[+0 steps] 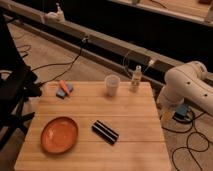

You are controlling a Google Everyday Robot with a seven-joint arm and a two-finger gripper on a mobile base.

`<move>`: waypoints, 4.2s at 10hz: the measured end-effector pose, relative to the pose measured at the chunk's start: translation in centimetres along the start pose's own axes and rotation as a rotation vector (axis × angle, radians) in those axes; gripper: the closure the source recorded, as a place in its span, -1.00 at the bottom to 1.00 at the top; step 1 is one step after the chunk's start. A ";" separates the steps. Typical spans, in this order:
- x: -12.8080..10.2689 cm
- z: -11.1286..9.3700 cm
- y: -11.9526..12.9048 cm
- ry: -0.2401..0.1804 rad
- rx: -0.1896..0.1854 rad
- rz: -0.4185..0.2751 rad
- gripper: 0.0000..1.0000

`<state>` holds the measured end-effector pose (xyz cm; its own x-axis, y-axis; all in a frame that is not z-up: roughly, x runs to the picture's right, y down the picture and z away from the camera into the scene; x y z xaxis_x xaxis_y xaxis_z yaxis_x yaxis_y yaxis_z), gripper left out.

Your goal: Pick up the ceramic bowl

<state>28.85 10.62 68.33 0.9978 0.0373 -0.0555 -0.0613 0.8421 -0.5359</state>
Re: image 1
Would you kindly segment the blue box at robot base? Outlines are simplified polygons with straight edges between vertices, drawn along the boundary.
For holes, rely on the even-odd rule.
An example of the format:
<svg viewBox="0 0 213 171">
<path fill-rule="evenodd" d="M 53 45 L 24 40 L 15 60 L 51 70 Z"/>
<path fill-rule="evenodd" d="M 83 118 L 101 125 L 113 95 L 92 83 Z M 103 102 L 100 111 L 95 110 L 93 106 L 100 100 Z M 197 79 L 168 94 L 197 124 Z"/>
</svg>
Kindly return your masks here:
<svg viewBox="0 0 213 171">
<path fill-rule="evenodd" d="M 182 104 L 180 107 L 177 108 L 175 112 L 175 117 L 183 119 L 187 116 L 187 113 L 188 113 L 188 106 L 186 104 Z"/>
</svg>

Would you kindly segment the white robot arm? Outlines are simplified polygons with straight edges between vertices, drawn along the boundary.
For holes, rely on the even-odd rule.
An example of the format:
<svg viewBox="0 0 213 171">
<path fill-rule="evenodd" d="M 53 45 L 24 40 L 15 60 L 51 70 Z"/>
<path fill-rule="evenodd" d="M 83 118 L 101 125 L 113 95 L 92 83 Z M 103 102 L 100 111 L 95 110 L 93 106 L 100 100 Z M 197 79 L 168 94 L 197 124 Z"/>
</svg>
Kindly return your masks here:
<svg viewBox="0 0 213 171">
<path fill-rule="evenodd" d="M 157 103 L 175 109 L 184 99 L 198 105 L 213 115 L 213 87 L 204 82 L 207 68 L 199 61 L 192 61 L 169 69 L 164 76 L 165 85 Z"/>
</svg>

